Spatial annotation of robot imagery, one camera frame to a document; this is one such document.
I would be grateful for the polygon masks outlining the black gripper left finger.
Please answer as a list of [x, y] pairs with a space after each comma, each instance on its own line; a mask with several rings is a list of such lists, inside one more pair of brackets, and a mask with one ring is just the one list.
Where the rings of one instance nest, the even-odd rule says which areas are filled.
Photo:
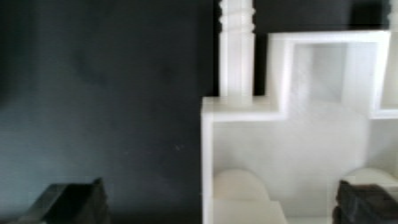
[[52, 184], [19, 224], [111, 224], [104, 179], [83, 184]]

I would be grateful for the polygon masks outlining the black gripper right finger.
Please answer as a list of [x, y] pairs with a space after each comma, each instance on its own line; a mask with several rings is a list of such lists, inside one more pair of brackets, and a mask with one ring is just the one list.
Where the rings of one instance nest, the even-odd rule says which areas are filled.
[[340, 181], [333, 224], [398, 224], [398, 200], [378, 184]]

